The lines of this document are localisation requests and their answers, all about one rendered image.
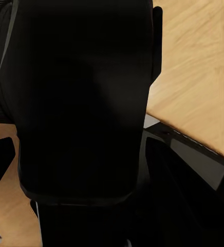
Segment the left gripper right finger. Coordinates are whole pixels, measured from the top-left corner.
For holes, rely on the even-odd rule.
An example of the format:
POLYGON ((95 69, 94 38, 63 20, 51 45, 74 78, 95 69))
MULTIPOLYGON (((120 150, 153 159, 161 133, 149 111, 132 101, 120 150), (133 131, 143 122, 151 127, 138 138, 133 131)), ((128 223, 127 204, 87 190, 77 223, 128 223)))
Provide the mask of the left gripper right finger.
POLYGON ((161 140, 145 157, 165 247, 224 247, 224 198, 161 140))

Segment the digital camera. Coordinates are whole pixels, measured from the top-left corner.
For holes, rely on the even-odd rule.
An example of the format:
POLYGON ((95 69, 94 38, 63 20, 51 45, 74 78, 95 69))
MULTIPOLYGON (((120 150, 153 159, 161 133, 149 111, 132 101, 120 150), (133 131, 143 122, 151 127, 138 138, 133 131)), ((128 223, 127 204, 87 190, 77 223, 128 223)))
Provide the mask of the digital camera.
POLYGON ((90 212, 135 193, 162 19, 153 0, 0 0, 0 124, 26 197, 90 212))

